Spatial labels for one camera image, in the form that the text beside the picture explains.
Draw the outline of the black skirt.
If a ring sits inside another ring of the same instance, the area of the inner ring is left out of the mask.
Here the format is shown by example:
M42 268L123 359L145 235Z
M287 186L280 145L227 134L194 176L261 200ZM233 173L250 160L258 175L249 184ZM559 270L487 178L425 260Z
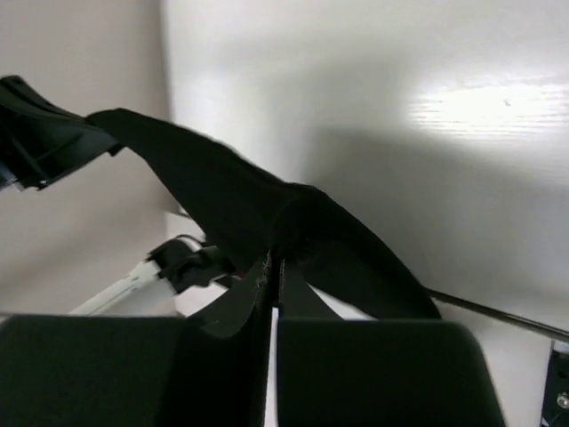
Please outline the black skirt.
M389 247L320 189L283 181L201 133L128 109L87 120L145 160L238 269L267 254L296 255L312 286L374 318L439 318Z

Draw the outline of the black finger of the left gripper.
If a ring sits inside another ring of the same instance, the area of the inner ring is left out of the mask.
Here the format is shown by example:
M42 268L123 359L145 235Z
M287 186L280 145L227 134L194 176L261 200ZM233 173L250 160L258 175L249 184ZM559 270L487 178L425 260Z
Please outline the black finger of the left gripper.
M1 188L45 189L123 146L19 76L1 78Z

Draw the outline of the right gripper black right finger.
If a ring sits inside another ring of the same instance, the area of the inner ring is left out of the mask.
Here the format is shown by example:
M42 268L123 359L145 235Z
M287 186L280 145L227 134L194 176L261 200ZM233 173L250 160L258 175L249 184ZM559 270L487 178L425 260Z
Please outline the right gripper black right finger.
M276 411L282 426L502 426L474 335L444 320L345 320L295 260L279 274Z

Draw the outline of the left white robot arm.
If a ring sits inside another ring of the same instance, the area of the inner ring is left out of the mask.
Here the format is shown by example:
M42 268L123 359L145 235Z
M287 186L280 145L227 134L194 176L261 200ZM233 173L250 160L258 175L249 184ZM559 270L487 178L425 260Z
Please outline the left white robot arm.
M1 79L1 187L43 190L121 145L61 109L19 76ZM235 266L214 245L181 234L151 250L123 279L73 310L75 316L143 316L192 286L231 285Z

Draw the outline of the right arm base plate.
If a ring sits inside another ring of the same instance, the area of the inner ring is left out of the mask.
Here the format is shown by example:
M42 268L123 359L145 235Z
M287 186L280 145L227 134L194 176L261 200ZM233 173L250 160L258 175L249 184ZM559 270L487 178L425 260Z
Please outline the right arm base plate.
M568 343L554 341L549 357L548 372L541 409L541 426L569 426L569 359Z

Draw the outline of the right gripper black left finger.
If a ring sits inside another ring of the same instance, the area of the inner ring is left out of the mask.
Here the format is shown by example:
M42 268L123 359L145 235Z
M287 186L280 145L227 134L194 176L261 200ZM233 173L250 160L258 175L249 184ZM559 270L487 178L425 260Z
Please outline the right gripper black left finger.
M272 261L188 318L13 316L4 426L261 426Z

